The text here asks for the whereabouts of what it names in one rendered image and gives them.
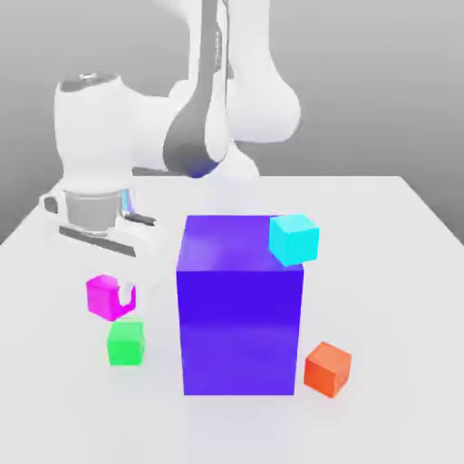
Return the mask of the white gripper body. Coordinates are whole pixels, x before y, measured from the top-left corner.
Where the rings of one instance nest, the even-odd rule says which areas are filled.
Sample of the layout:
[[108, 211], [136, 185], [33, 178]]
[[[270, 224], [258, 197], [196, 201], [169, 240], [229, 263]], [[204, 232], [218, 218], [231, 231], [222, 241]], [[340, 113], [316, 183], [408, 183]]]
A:
[[59, 234], [92, 250], [87, 264], [101, 273], [127, 282], [156, 279], [162, 251], [162, 233], [154, 217], [117, 217], [105, 232], [59, 226]]

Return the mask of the small magenta cube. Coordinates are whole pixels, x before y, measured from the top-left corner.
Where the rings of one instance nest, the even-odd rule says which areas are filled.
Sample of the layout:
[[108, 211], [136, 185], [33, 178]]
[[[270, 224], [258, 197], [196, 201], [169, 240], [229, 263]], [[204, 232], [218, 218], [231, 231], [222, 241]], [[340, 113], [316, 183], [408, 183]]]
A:
[[131, 302], [120, 305], [119, 281], [111, 275], [97, 275], [86, 282], [88, 310], [99, 317], [113, 322], [136, 307], [136, 286], [133, 285]]

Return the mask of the small green cube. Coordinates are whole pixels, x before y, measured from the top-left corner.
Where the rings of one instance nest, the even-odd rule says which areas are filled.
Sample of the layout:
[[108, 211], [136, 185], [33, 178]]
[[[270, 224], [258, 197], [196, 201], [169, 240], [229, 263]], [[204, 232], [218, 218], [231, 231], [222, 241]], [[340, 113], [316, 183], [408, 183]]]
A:
[[144, 326], [140, 318], [121, 318], [111, 324], [107, 337], [111, 366], [140, 366], [144, 349]]

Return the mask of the small cyan cube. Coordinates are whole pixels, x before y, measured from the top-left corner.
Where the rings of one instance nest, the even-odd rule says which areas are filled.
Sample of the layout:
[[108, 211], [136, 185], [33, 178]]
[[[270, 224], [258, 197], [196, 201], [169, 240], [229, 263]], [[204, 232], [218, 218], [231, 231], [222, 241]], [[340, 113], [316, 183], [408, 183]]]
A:
[[269, 250], [283, 266], [316, 260], [319, 236], [320, 228], [304, 214], [269, 220]]

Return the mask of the small orange cube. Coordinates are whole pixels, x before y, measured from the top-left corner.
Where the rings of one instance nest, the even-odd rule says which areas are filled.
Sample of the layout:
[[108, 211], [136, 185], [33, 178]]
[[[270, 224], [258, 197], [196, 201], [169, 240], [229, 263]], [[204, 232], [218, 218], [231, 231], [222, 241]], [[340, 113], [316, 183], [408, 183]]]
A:
[[349, 379], [351, 363], [350, 353], [320, 342], [305, 359], [304, 385], [334, 398]]

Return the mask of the large purple box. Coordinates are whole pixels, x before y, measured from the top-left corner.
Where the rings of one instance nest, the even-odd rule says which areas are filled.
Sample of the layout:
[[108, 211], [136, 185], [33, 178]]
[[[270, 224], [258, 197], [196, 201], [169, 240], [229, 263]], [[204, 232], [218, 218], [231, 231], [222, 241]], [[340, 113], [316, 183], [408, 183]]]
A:
[[268, 216], [186, 219], [176, 269], [187, 395], [291, 395], [302, 266], [269, 251]]

